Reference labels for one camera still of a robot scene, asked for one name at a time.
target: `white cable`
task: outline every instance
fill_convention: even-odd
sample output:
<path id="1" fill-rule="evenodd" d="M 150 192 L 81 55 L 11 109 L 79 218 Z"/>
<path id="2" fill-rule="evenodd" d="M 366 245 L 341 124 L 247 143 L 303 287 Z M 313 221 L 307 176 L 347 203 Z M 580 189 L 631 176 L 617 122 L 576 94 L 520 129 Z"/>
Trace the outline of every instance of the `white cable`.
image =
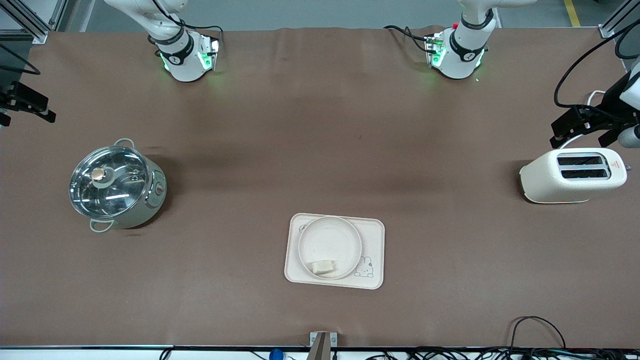
<path id="1" fill-rule="evenodd" d="M 595 94 L 604 94 L 605 92 L 602 90 L 595 90 L 594 92 L 591 93 L 591 95 L 589 95 L 589 99 L 587 99 L 587 105 L 591 106 L 591 100 L 593 100 L 593 97 L 595 96 Z M 567 145 L 569 145 L 572 141 L 574 141 L 575 139 L 581 138 L 582 134 L 576 135 L 573 138 L 569 139 L 566 143 L 560 145 L 560 147 L 558 149 L 564 149 Z"/>
<path id="2" fill-rule="evenodd" d="M 587 100 L 587 105 L 591 106 L 591 100 L 593 100 L 593 96 L 595 94 L 604 94 L 604 91 L 596 90 L 596 91 L 592 92 L 591 95 L 589 95 L 589 99 Z"/>

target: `round plate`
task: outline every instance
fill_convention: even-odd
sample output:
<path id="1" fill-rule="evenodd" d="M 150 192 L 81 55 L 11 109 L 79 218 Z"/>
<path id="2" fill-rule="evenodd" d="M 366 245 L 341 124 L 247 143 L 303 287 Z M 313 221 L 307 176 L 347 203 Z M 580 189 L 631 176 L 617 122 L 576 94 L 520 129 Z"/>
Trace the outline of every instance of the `round plate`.
<path id="1" fill-rule="evenodd" d="M 360 233 L 347 220 L 339 217 L 321 217 L 302 230 L 298 254 L 304 267 L 314 277 L 325 280 L 340 279 L 358 266 L 362 255 L 362 239 Z M 332 260 L 335 271 L 321 275 L 312 273 L 311 263 L 322 260 Z"/>

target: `blue round object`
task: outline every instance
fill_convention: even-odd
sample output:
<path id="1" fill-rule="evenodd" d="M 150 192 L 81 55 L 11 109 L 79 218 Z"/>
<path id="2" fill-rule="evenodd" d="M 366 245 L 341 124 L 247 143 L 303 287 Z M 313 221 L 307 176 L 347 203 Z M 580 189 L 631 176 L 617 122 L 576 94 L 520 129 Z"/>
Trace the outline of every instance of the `blue round object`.
<path id="1" fill-rule="evenodd" d="M 269 360 L 284 360 L 284 353 L 279 348 L 275 348 L 269 353 Z"/>

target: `white toaster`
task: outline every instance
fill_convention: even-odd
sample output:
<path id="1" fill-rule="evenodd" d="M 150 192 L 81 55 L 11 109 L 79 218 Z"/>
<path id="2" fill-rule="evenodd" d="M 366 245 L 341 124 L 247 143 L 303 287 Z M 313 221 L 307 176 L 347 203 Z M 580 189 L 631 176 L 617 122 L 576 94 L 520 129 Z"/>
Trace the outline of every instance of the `white toaster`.
<path id="1" fill-rule="evenodd" d="M 520 169 L 527 199 L 539 204 L 584 202 L 622 186 L 627 170 L 617 152 L 601 147 L 549 151 Z"/>

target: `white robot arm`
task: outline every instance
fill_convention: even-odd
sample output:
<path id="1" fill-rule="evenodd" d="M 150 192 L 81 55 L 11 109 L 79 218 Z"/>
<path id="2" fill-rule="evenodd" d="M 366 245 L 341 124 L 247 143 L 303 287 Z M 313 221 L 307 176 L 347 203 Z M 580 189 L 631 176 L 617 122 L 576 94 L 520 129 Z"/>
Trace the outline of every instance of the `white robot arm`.
<path id="1" fill-rule="evenodd" d="M 480 65 L 484 46 L 496 27 L 492 8 L 516 8 L 537 0 L 456 0 L 462 19 L 456 28 L 447 28 L 427 39 L 427 62 L 453 79 L 471 75 Z"/>
<path id="2" fill-rule="evenodd" d="M 213 70 L 219 42 L 188 29 L 176 15 L 188 0 L 104 0 L 140 24 L 160 49 L 164 67 L 179 81 L 194 81 Z"/>

